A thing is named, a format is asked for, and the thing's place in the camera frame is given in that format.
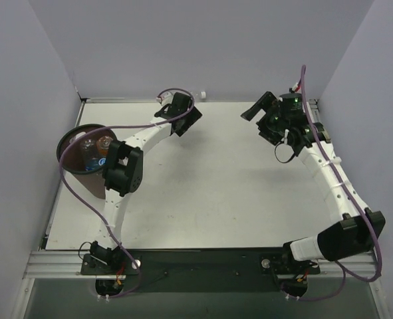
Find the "orange label plastic bottle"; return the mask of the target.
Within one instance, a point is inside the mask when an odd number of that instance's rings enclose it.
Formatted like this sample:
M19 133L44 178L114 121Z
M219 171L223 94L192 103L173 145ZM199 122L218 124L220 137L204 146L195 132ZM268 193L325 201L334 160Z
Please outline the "orange label plastic bottle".
M108 149L113 138L110 136L103 136L96 141L96 147L102 157L106 157Z

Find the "white label clear bottle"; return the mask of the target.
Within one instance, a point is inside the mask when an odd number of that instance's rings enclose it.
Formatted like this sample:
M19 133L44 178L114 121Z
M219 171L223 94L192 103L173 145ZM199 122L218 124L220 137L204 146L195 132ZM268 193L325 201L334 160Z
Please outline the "white label clear bottle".
M93 139L82 140L80 142L80 152L83 160L97 157L96 142Z

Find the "blue label plastic bottle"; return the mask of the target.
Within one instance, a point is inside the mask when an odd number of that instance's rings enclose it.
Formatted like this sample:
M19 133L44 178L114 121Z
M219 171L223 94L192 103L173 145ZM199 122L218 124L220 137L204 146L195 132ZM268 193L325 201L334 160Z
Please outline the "blue label plastic bottle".
M105 157L88 158L84 160L84 168L86 171L99 169L105 164L105 161L106 161Z

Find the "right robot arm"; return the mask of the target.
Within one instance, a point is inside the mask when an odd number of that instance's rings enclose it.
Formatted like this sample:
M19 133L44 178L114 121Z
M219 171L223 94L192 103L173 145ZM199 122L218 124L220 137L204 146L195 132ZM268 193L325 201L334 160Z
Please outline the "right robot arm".
M307 118L303 97L290 92L275 97L266 92L241 117L252 120L259 111L259 135L274 146L290 146L294 157L308 169L326 203L331 225L319 234L285 243L297 262L313 259L338 261L371 251L385 226L380 211L360 198L341 167L330 137L320 122Z

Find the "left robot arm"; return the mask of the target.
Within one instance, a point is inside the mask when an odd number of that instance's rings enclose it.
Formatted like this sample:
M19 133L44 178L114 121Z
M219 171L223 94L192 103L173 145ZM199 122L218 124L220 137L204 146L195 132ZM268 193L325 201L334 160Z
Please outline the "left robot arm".
M123 141L110 143L102 172L106 189L102 221L83 258L83 275L122 276L126 262L132 261L121 242L122 225L130 198L143 180L144 156L171 135L182 136L202 117L194 97L185 90L165 90L159 93L157 101L161 108L149 124Z

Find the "brown round bin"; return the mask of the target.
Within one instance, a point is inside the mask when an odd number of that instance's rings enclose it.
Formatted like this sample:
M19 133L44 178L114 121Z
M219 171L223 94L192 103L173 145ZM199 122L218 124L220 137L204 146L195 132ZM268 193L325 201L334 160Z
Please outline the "brown round bin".
M99 199L105 199L102 171L106 156L98 151L96 143L101 138L109 137L106 143L108 146L110 140L116 139L116 134L111 129L94 132L102 127L101 124L77 126L60 139L56 150L57 159L60 161L63 152L80 138L79 134L84 134L84 138L66 153L63 169L71 173L82 186Z

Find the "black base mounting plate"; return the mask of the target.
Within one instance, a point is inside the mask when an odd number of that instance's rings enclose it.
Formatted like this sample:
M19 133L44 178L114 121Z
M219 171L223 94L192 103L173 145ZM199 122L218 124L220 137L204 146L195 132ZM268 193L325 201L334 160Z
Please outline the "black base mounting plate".
M122 292L277 292L285 282L292 292L307 291L315 261L292 261L280 247L232 249L132 249L110 261L98 253L82 257L80 273L96 279L102 296Z

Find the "aluminium frame rail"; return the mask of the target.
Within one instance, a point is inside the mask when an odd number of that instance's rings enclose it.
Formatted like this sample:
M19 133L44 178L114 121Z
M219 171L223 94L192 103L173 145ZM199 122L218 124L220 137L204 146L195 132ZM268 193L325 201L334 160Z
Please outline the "aluminium frame rail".
M331 225L326 203L290 146L271 145L241 114L252 102L201 102L202 117L181 137L162 140L144 156L143 180L122 225L132 249L280 247ZM149 124L155 102L87 102L76 126L101 124L118 141ZM46 247L31 253L25 278L34 280L30 318L377 318L372 295L379 250L338 261L313 259L298 295L277 292L134 292L102 296L80 273L102 221L105 199L64 170Z

